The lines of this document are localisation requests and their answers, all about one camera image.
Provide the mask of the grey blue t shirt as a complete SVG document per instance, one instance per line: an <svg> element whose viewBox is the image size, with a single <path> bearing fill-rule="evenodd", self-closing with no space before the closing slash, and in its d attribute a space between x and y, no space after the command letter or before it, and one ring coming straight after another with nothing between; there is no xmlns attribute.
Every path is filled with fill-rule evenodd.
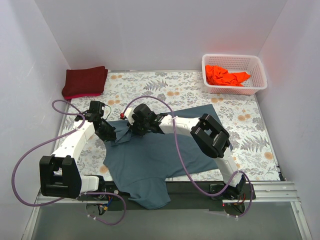
<svg viewBox="0 0 320 240"><path fill-rule="evenodd" d="M116 140L105 143L104 165L117 188L130 194L130 200L153 210L167 205L166 179L216 170L215 161L206 156L192 137L147 133L133 134L125 120L110 121Z"/></svg>

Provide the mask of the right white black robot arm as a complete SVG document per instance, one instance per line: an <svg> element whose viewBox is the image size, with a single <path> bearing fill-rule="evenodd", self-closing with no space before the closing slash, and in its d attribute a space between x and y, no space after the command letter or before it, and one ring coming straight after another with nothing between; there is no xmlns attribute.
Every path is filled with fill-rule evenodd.
<svg viewBox="0 0 320 240"><path fill-rule="evenodd" d="M238 171L232 157L230 135L211 115L185 118L172 112L156 114L142 103L134 109L125 108L120 117L127 119L129 129L139 136L152 132L192 137L200 150L215 161L222 174L223 184L212 189L212 198L234 200L245 192L246 178Z"/></svg>

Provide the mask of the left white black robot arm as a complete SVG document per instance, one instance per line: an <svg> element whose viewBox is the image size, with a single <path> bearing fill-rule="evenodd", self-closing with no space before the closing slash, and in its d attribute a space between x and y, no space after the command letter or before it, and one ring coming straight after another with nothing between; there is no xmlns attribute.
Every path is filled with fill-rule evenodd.
<svg viewBox="0 0 320 240"><path fill-rule="evenodd" d="M39 161L40 189L47 197L76 199L89 193L95 200L106 196L104 178L100 175L81 175L77 161L93 135L103 142L116 140L115 127L104 119L105 104L92 100L89 109L74 120L74 132L50 155Z"/></svg>

